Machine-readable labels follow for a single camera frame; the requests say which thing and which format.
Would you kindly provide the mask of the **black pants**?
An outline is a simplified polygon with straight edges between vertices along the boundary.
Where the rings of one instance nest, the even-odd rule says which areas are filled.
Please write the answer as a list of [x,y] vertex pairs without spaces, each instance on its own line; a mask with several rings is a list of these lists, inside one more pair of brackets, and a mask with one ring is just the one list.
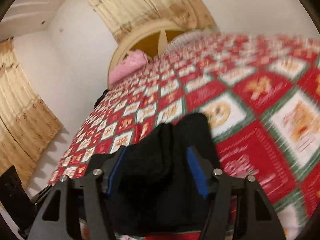
[[106,201],[115,232],[142,237],[203,228],[209,204],[199,194],[187,162],[190,146],[220,167],[202,113],[160,124],[126,148]]

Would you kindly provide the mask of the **black object beside bed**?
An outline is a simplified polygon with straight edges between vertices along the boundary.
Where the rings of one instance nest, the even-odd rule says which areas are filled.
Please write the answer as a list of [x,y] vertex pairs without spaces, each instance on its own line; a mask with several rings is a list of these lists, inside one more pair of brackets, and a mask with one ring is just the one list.
[[101,96],[99,96],[99,98],[97,98],[96,102],[94,103],[94,109],[96,107],[98,107],[98,105],[102,102],[102,100],[105,98],[105,96],[108,94],[109,90],[106,89],[103,91],[103,93],[101,94]]

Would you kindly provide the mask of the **red teddy patchwork bedspread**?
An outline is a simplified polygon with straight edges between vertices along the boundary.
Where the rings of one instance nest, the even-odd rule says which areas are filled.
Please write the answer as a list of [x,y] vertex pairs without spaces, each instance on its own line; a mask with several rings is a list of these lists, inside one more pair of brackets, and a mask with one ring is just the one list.
[[191,112],[208,116],[223,170],[255,176],[296,238],[319,203],[319,40],[209,35],[160,56],[107,93],[49,183]]

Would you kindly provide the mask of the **pink folded blanket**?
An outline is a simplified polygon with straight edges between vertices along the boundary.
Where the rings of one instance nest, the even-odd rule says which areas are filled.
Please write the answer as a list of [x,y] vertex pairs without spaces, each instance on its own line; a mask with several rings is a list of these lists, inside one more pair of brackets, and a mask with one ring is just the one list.
[[108,84],[115,85],[123,78],[134,73],[140,68],[148,64],[148,57],[146,53],[141,50],[129,52],[123,60],[121,60],[115,67],[111,68],[108,74]]

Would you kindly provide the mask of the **striped grey pillow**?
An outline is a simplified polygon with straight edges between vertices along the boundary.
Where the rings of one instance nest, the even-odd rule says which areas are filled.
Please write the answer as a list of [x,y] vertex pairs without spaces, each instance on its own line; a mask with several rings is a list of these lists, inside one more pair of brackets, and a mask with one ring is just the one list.
[[185,46],[186,44],[196,41],[200,38],[203,38],[209,34],[218,34],[218,30],[214,29],[195,29],[190,30],[185,33],[182,33],[178,36],[176,36],[173,40],[171,40],[168,45],[165,47],[164,54],[168,54],[182,46]]

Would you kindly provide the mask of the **cream wooden headboard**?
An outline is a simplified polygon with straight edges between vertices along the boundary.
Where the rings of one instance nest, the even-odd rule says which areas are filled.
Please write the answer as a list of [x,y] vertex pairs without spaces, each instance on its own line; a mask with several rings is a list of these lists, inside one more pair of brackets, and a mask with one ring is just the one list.
[[[118,48],[112,56],[108,74],[110,67],[115,67],[131,51],[141,50],[146,53],[148,62],[152,61],[154,57],[164,53],[165,47],[171,40],[185,32],[185,29],[170,20],[151,20],[135,27],[118,44]],[[107,88],[111,89],[114,85],[108,84],[108,74]]]

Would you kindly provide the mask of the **beige curtain behind headboard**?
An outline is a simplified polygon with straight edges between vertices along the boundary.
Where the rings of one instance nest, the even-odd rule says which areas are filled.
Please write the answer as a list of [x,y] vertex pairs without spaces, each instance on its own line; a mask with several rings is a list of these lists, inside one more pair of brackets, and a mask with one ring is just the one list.
[[151,20],[170,20],[182,29],[216,25],[202,0],[88,0],[120,42],[135,27]]

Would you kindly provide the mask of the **beige curtain on left wall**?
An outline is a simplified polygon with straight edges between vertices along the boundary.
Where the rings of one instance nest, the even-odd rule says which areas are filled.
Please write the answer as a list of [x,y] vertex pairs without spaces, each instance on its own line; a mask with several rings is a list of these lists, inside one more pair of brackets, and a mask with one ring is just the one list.
[[0,103],[1,172],[14,166],[27,186],[62,124],[28,80],[11,38],[1,42]]

